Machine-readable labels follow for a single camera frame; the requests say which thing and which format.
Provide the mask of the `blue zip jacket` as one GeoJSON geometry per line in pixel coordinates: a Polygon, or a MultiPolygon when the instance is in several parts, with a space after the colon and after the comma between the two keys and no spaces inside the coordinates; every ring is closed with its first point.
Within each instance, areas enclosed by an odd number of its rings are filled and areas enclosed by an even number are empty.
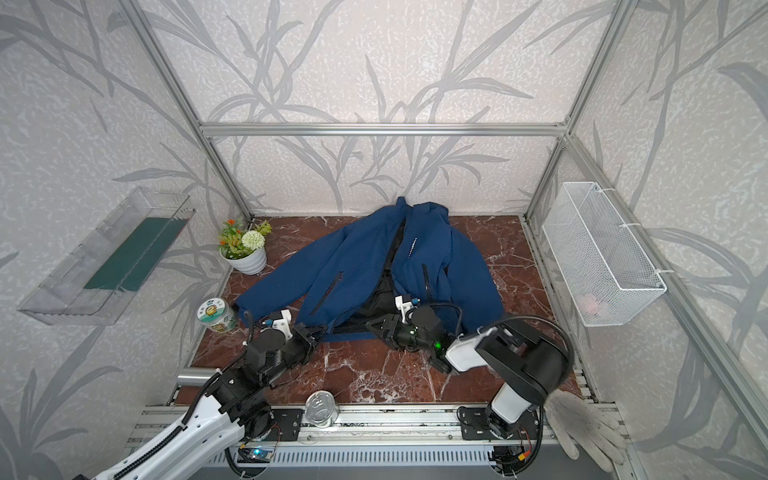
{"type": "Polygon", "coordinates": [[[234,302],[244,324],[302,302],[298,319],[332,340],[365,338],[364,324],[398,295],[441,304],[446,329],[474,332],[504,307],[475,244],[446,207],[404,198],[299,250],[234,302]]]}

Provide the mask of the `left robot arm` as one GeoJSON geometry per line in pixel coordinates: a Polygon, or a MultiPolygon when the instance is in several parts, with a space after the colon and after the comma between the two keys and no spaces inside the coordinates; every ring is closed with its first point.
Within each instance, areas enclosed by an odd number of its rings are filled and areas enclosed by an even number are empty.
{"type": "Polygon", "coordinates": [[[188,479],[218,453],[270,434],[276,424],[266,391],[303,366],[324,329],[276,323],[248,339],[241,353],[216,371],[188,410],[98,479],[188,479]]]}

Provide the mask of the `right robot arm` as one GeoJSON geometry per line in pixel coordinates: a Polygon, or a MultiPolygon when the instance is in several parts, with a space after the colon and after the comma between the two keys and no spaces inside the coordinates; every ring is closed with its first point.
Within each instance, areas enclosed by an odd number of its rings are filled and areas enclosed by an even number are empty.
{"type": "Polygon", "coordinates": [[[534,418],[550,396],[569,377],[575,353],[565,332],[550,328],[557,340],[529,325],[541,317],[507,315],[497,322],[466,333],[463,310],[456,304],[401,297],[396,313],[366,323],[366,329],[395,351],[424,352],[429,364],[445,374],[461,374],[486,367],[503,385],[485,409],[493,434],[505,439],[526,413],[534,418]]]}

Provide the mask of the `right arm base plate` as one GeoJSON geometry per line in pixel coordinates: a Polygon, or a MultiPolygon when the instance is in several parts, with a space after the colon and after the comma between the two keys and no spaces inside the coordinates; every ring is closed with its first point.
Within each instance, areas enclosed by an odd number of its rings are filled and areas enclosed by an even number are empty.
{"type": "Polygon", "coordinates": [[[460,406],[457,419],[463,440],[535,440],[542,427],[538,413],[530,409],[516,423],[509,423],[489,407],[460,406]]]}

